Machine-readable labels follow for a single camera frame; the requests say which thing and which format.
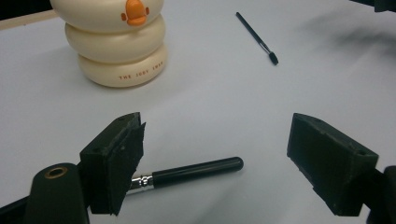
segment makeup brush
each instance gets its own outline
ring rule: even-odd
[[[259,43],[259,45],[268,53],[271,62],[274,65],[277,65],[279,61],[277,60],[276,55],[268,48],[268,46],[262,41],[262,39],[256,34],[256,32],[251,28],[251,26],[248,24],[247,21],[242,17],[242,15],[239,12],[236,12],[236,17],[244,24],[244,26],[247,28],[247,30],[250,32],[251,35],[253,35],[254,39]]]
[[[241,170],[244,161],[239,157],[231,157],[218,161],[177,167],[169,170],[157,171],[145,175],[134,175],[127,194],[133,194],[147,189],[158,189],[175,184],[224,173]]]

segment white surface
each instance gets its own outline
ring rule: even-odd
[[[235,17],[239,11],[279,65]],[[396,13],[347,0],[166,1],[169,61],[150,83],[85,78],[53,19],[0,31],[0,206],[118,116],[147,122],[138,172],[239,156],[241,172],[125,199],[100,223],[365,223],[335,217],[286,156],[294,112],[323,119],[396,164]]]

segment silver ferrule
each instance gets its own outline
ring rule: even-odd
[[[259,43],[260,44],[260,46],[262,46],[262,49],[264,49],[265,51],[267,51],[267,53],[271,53],[271,50],[270,49],[268,49],[268,47],[264,44],[264,43]]]
[[[133,194],[148,189],[154,189],[152,174],[132,176],[132,184],[126,194]]]

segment orange beak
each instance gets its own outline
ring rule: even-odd
[[[132,26],[143,25],[146,22],[148,8],[145,8],[140,0],[128,0],[126,2],[127,23]]]

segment white duck toy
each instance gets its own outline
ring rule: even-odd
[[[92,81],[131,87],[156,77],[167,59],[163,0],[50,0]]]

